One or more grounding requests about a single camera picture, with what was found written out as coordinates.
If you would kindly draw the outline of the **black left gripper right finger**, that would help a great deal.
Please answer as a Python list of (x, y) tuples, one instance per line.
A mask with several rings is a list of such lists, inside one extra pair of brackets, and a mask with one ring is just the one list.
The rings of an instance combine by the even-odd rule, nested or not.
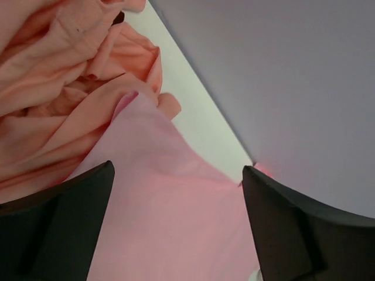
[(243, 169), (263, 280), (374, 280), (374, 219), (331, 207)]

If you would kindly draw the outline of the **dark maroon t-shirt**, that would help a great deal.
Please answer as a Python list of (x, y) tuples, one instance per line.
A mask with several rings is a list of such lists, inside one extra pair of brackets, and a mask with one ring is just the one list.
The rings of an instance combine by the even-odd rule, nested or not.
[(113, 20), (112, 22), (112, 25), (116, 25), (116, 24), (119, 24), (119, 23), (122, 23), (125, 19), (125, 14), (123, 11), (121, 11), (116, 17), (115, 19)]

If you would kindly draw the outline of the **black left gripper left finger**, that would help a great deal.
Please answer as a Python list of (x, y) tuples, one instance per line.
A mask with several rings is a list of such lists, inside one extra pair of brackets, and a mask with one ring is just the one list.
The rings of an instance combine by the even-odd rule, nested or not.
[(1, 280), (86, 280), (114, 175), (106, 161), (1, 204)]

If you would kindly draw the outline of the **peach orange t-shirt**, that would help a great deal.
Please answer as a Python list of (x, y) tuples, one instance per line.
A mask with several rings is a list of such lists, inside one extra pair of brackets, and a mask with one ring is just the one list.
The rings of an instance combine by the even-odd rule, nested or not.
[(63, 181), (111, 122), (120, 100), (145, 94), (169, 119), (160, 49), (123, 11), (145, 1), (1, 2), (1, 202)]

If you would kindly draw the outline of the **light pink t-shirt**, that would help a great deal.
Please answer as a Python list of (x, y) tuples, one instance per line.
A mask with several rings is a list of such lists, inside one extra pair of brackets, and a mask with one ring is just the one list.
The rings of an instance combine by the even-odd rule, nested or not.
[(143, 94), (123, 97), (76, 169), (115, 176), (89, 280), (261, 280), (242, 186)]

